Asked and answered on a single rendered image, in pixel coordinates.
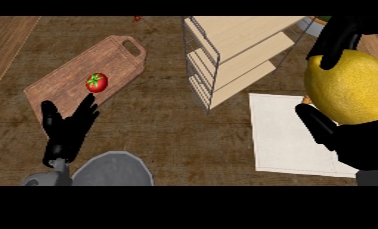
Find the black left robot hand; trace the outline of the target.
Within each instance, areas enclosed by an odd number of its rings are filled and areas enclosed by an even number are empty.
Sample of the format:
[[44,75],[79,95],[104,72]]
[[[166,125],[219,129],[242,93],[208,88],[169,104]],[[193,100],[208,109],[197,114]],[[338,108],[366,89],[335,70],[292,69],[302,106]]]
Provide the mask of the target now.
[[42,129],[48,137],[44,150],[42,164],[53,167],[53,161],[60,158],[66,163],[75,160],[87,132],[98,116],[94,95],[82,99],[75,112],[61,118],[54,103],[41,102]]

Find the yellow lemon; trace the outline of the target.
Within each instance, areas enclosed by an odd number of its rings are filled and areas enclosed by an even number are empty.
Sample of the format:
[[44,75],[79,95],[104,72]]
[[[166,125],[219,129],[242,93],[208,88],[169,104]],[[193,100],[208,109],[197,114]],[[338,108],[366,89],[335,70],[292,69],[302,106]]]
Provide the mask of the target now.
[[378,58],[343,50],[336,65],[320,68],[321,56],[307,60],[304,86],[311,103],[342,125],[378,120]]

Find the white placemat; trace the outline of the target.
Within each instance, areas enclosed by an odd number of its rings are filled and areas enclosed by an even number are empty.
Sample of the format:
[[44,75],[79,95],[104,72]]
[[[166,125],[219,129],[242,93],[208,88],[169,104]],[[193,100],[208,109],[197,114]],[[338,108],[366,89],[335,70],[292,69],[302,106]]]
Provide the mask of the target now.
[[352,178],[357,170],[318,145],[295,114],[301,96],[249,94],[255,170]]

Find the red tomato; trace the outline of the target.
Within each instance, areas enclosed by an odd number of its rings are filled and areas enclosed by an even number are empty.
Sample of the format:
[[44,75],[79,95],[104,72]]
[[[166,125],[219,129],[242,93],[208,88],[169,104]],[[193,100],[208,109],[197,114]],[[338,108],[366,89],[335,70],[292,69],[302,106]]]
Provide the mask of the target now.
[[107,77],[103,73],[92,73],[85,80],[85,88],[91,93],[101,92],[107,87]]

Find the brown wooden cutting board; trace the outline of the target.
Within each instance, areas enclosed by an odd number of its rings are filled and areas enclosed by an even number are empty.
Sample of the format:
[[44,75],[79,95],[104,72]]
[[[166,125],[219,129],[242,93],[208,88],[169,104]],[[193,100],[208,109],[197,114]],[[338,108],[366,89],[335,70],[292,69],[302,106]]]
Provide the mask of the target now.
[[50,100],[67,117],[88,94],[85,80],[92,73],[107,77],[107,87],[94,94],[101,105],[144,71],[146,49],[131,36],[110,35],[25,89],[36,120],[41,102]]

